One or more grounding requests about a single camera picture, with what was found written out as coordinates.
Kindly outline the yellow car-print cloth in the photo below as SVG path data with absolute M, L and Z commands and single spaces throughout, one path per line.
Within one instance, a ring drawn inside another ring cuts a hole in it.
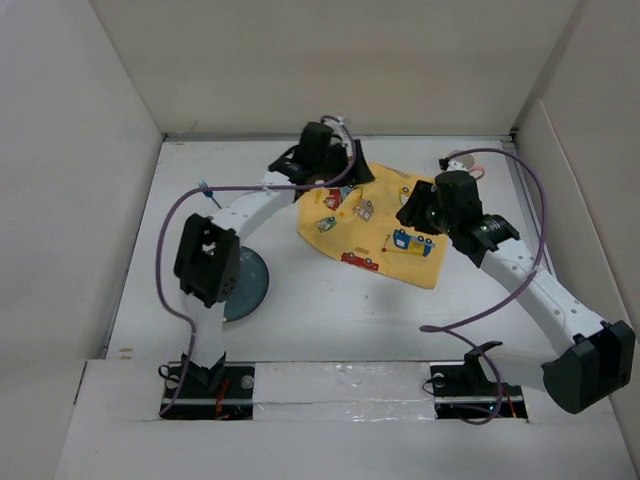
M 424 178 L 371 164 L 375 180 L 314 189 L 299 201 L 297 231 L 328 257 L 420 288 L 438 281 L 448 241 L 400 224 L 397 212 Z

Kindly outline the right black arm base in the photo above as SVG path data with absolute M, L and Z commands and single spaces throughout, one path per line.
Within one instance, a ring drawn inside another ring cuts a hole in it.
M 492 415 L 527 420 L 522 388 L 508 383 L 499 387 L 484 373 L 480 360 L 480 352 L 471 349 L 460 361 L 430 364 L 422 390 L 434 400 L 436 418 L 466 423 L 479 423 Z

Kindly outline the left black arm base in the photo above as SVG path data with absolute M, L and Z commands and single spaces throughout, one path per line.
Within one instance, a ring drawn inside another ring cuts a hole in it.
M 161 365 L 164 380 L 159 416 L 164 420 L 242 421 L 253 419 L 255 364 L 230 363 L 224 367 L 222 379 L 213 389 L 203 386 L 192 376 L 185 380 L 177 400 L 170 408 L 180 376 L 177 364 Z

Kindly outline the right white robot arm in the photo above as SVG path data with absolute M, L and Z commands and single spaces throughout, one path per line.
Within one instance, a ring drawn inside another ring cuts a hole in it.
M 462 369 L 468 390 L 483 394 L 500 380 L 542 391 L 562 410 L 577 414 L 629 383 L 633 329 L 606 321 L 537 266 L 516 228 L 484 212 L 469 173 L 446 171 L 434 182 L 417 181 L 396 217 L 420 233 L 446 235 L 510 293 L 553 348 L 550 355 L 511 350 L 499 341 L 474 348 Z

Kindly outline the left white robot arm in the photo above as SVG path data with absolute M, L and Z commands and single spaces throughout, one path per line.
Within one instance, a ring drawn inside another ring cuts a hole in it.
M 360 142 L 342 118 L 326 115 L 307 123 L 298 143 L 268 166 L 257 186 L 211 217 L 193 214 L 186 220 L 174 275 L 196 327 L 193 352 L 184 362 L 188 384 L 196 393 L 208 397 L 222 387 L 224 307 L 240 284 L 243 243 L 312 189 L 373 179 Z

